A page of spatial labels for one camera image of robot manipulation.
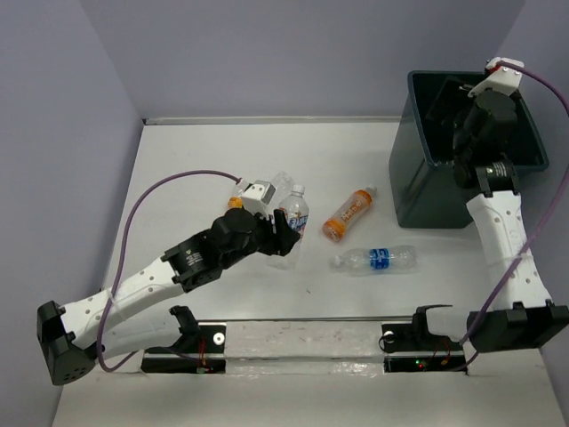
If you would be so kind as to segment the red blue label water bottle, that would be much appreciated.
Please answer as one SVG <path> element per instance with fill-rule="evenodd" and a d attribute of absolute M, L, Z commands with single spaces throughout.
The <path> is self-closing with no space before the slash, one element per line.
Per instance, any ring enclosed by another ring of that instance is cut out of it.
<path fill-rule="evenodd" d="M 294 184 L 290 194 L 277 206 L 278 209 L 284 211 L 289 227 L 298 232 L 301 237 L 287 256 L 269 257 L 267 259 L 269 267 L 278 270 L 291 270 L 300 259 L 301 241 L 309 218 L 309 206 L 304 198 L 304 192 L 305 188 L 302 185 Z"/>

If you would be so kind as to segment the orange drink bottle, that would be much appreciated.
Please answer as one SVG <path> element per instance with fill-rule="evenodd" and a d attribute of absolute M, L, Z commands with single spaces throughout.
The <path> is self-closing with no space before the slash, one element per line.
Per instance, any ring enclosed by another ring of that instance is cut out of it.
<path fill-rule="evenodd" d="M 322 226 L 323 234 L 332 242 L 342 241 L 349 229 L 371 208 L 376 192 L 377 189 L 373 185 L 354 191 L 325 221 Z"/>

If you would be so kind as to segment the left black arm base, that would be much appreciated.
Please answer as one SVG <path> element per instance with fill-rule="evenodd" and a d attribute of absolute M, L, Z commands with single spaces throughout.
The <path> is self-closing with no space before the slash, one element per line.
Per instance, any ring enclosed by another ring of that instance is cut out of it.
<path fill-rule="evenodd" d="M 180 337 L 169 347 L 145 350 L 141 371 L 147 374 L 224 374 L 227 324 L 199 322 L 186 306 L 174 306 L 169 312 L 178 321 Z"/>

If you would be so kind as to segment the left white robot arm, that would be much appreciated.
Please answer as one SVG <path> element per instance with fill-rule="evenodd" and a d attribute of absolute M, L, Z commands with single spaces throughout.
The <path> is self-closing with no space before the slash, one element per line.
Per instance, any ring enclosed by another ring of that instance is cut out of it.
<path fill-rule="evenodd" d="M 110 359 L 153 347 L 191 349 L 199 326 L 174 298 L 220 278 L 245 257 L 260 253 L 286 256 L 300 240 L 285 213 L 272 219 L 230 209 L 212 227 L 168 249 L 149 266 L 78 302 L 40 305 L 36 336 L 52 384 L 62 386 Z"/>

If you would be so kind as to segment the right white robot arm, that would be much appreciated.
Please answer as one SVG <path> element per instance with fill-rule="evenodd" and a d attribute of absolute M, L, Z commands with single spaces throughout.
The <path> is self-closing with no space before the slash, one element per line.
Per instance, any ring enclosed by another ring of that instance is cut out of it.
<path fill-rule="evenodd" d="M 479 310 L 421 307 L 411 342 L 428 349 L 441 337 L 476 351 L 538 349 L 568 324 L 553 303 L 530 250 L 517 169 L 510 155 L 519 126 L 517 101 L 506 89 L 445 81 L 427 114 L 453 131 L 453 178 L 477 227 L 493 290 Z"/>

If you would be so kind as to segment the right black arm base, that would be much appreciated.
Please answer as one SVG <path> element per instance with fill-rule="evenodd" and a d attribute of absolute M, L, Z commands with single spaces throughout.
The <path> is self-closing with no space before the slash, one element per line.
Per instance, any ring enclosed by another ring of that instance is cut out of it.
<path fill-rule="evenodd" d="M 379 349 L 387 373 L 462 372 L 467 357 L 458 344 L 459 337 L 448 335 L 441 322 L 453 314 L 448 304 L 420 306 L 409 321 L 381 326 Z"/>

